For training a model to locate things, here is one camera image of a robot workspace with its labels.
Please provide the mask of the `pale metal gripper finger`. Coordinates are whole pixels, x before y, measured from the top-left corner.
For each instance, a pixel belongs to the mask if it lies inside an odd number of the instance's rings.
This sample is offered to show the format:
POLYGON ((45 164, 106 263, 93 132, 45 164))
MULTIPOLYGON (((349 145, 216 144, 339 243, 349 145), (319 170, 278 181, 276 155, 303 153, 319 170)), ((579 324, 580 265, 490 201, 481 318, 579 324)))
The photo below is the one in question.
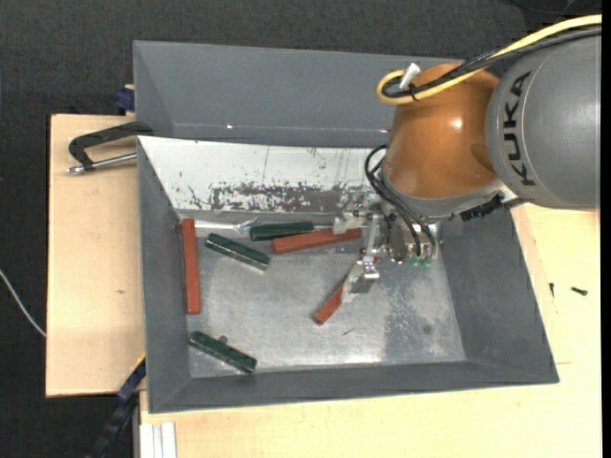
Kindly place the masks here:
POLYGON ((343 282, 342 303, 352 302, 361 294, 367 294, 373 284, 380 278, 376 268, 377 258, 371 260, 357 260, 350 269, 343 282))
POLYGON ((332 232, 335 235, 343 235, 349 230, 361 229, 365 224, 365 218, 355 211, 345 211, 338 215, 332 225, 332 232))

